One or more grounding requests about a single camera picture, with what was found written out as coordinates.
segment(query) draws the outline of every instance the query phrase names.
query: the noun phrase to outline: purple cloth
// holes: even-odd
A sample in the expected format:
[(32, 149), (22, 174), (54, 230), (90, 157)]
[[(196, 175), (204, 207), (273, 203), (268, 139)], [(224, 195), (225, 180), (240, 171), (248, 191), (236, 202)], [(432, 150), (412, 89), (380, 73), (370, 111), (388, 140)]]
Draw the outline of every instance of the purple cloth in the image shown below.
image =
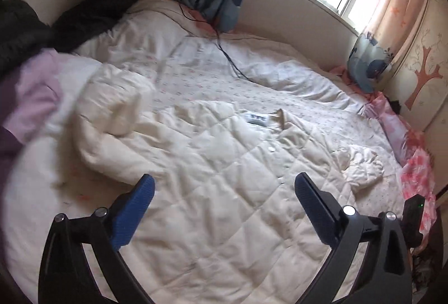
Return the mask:
[[(59, 67), (59, 54), (43, 50), (0, 81), (0, 214), (6, 180), (17, 155), (59, 105)], [(0, 264), (6, 265), (1, 227)]]

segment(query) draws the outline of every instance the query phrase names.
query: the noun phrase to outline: tree wall decal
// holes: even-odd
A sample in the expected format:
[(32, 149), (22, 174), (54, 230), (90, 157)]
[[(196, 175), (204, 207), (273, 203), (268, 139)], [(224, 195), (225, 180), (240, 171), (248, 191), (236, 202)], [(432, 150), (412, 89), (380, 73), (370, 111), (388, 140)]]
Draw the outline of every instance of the tree wall decal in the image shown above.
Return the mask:
[(423, 46), (423, 60), (422, 60), (422, 63), (420, 64), (420, 61), (419, 61), (419, 59), (420, 59), (420, 46), (417, 45), (417, 47), (416, 47), (416, 54), (417, 54), (416, 61), (413, 64), (411, 64), (411, 65), (406, 65), (406, 68), (409, 69), (409, 70), (412, 70), (415, 73), (415, 75), (417, 76), (417, 85), (416, 85), (414, 91), (412, 92), (411, 96), (407, 99), (407, 101), (405, 103), (406, 107), (408, 107), (409, 110), (412, 109), (418, 94), (420, 93), (422, 88), (426, 85), (426, 83), (428, 83), (432, 79), (443, 79), (443, 75), (441, 75), (439, 73), (439, 70), (440, 70), (441, 65), (445, 64), (446, 62), (437, 63), (435, 65), (435, 68), (434, 68), (433, 71), (432, 71), (433, 68), (430, 66), (429, 71), (426, 72), (426, 66), (427, 66), (427, 61), (428, 61), (429, 54), (431, 53), (431, 51), (434, 48), (438, 49), (439, 44), (442, 42), (442, 34), (438, 34), (437, 42), (432, 44), (429, 47), (426, 47), (423, 39), (429, 33), (430, 33), (430, 30), (425, 30), (423, 32), (423, 35), (422, 35), (422, 46)]

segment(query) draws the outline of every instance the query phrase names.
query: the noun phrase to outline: silver bolt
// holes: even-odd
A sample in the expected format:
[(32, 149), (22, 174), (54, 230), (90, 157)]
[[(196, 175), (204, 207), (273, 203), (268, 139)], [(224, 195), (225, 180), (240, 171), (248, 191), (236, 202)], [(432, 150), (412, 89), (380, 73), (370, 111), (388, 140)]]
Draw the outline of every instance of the silver bolt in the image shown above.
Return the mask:
[(356, 209), (353, 208), (351, 205), (346, 205), (344, 208), (342, 208), (342, 211), (347, 215), (347, 216), (354, 216), (356, 213)]
[(395, 221), (396, 220), (396, 215), (395, 215), (395, 213), (387, 212), (386, 213), (386, 218), (391, 220), (391, 221)]
[(108, 209), (101, 207), (98, 208), (97, 210), (95, 210), (95, 216), (97, 216), (98, 218), (104, 217), (106, 214), (108, 213)]
[(56, 222), (56, 223), (61, 223), (61, 222), (64, 220), (65, 217), (66, 217), (66, 216), (65, 216), (63, 213), (59, 213), (59, 214), (55, 217), (55, 222)]

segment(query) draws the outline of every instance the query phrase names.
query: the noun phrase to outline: bed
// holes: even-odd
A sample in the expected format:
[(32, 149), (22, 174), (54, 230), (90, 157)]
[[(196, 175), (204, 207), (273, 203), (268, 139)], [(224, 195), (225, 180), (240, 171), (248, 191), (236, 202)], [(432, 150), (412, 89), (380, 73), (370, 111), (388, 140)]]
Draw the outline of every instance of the bed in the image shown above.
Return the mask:
[[(289, 45), (243, 33), (222, 34), (218, 40), (209, 25), (193, 16), (172, 0), (140, 0), (111, 31), (83, 44), (75, 55), (63, 56), (62, 103), (26, 146), (4, 195), (8, 268), (33, 303), (38, 300), (40, 259), (53, 217), (60, 212), (82, 217), (110, 206), (130, 190), (141, 172), (136, 162), (142, 156), (156, 161), (149, 171), (157, 181), (156, 195), (133, 241), (120, 252), (157, 303), (297, 301), (329, 253), (292, 194), (294, 174), (301, 169), (341, 204), (350, 203), (362, 214), (402, 213), (400, 166), (378, 121), (362, 116), (366, 100)], [(109, 102), (104, 102), (108, 98), (121, 98), (121, 106), (132, 107), (137, 100), (135, 109), (110, 115), (120, 123), (136, 116), (138, 126), (125, 134), (107, 129), (99, 133), (93, 115), (103, 107), (110, 112)], [(284, 132), (277, 127), (242, 124), (248, 112), (274, 121), (282, 118), (285, 126), (297, 130), (295, 137), (282, 145), (279, 136)], [(203, 128), (211, 119), (214, 122)], [(168, 125), (168, 132), (160, 127)], [(212, 133), (206, 142), (197, 140), (215, 125), (227, 130)], [(191, 130), (196, 133), (188, 135)], [(97, 139), (91, 138), (91, 131)], [(171, 140), (176, 133), (189, 137), (188, 142)], [(304, 143), (297, 155), (281, 155), (297, 144), (296, 133), (306, 134), (314, 147)], [(262, 161), (258, 167), (245, 170), (254, 161), (253, 153), (228, 155), (251, 134), (250, 141), (258, 142), (247, 150), (256, 146), (265, 157), (257, 160)], [(115, 145), (107, 145), (106, 139)], [(156, 151), (149, 141), (156, 141)], [(266, 141), (272, 144), (264, 146)], [(209, 144), (212, 148), (205, 155), (210, 166), (223, 156), (229, 159), (230, 170), (213, 173), (221, 179), (215, 190), (186, 188), (182, 176), (194, 180), (191, 169), (202, 166), (204, 159), (188, 160), (193, 150), (176, 155), (174, 142), (199, 150)], [(219, 151), (218, 143), (229, 148)], [(108, 146), (116, 144), (117, 151), (137, 152), (135, 159), (129, 161), (126, 153), (108, 155)], [(311, 153), (313, 148), (318, 152)], [(180, 161), (189, 170), (181, 170)], [(263, 173), (251, 178), (268, 166), (280, 173), (267, 180)], [(337, 171), (333, 180), (323, 166)], [(169, 203), (170, 189), (185, 190), (181, 203)], [(200, 204), (189, 201), (195, 194)], [(189, 232), (198, 232), (196, 240), (176, 232), (177, 220), (185, 222)], [(223, 232), (230, 233), (222, 237)], [(199, 240), (202, 234), (210, 240)], [(85, 248), (102, 293), (113, 298), (91, 249)], [(350, 290), (364, 251), (360, 246), (339, 296)]]

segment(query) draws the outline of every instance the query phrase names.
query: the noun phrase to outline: power cord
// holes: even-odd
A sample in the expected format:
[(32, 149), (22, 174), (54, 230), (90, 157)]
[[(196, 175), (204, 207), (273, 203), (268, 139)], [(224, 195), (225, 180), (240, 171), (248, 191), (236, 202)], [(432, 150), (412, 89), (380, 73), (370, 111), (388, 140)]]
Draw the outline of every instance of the power cord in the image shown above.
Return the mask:
[[(186, 19), (188, 19), (188, 20), (190, 20), (190, 21), (203, 22), (203, 23), (209, 24), (207, 21), (200, 21), (200, 20), (195, 20), (195, 19), (193, 19), (193, 18), (189, 18), (189, 17), (187, 17), (187, 16), (185, 15), (184, 9), (182, 8), (182, 5), (181, 5), (180, 3), (179, 3), (179, 7), (180, 7), (180, 9), (181, 9), (181, 12), (182, 12), (183, 16), (184, 16)], [(248, 81), (251, 82), (251, 80), (250, 80), (248, 77), (246, 77), (246, 76), (244, 75), (244, 73), (243, 73), (241, 70), (238, 69), (238, 67), (235, 65), (234, 61), (232, 60), (232, 58), (231, 58), (231, 57), (224, 51), (224, 49), (222, 48), (222, 46), (221, 46), (221, 38), (220, 38), (220, 33), (219, 33), (219, 31), (218, 31), (216, 28), (214, 28), (213, 26), (211, 26), (211, 27), (212, 27), (213, 30), (216, 32), (218, 49), (224, 54), (224, 56), (226, 57), (226, 59), (229, 61), (229, 63), (230, 63), (230, 65), (232, 66), (232, 68), (233, 68), (235, 74), (238, 76), (238, 73), (239, 73), (242, 77), (244, 77), (244, 79), (246, 79), (246, 80), (248, 80)]]

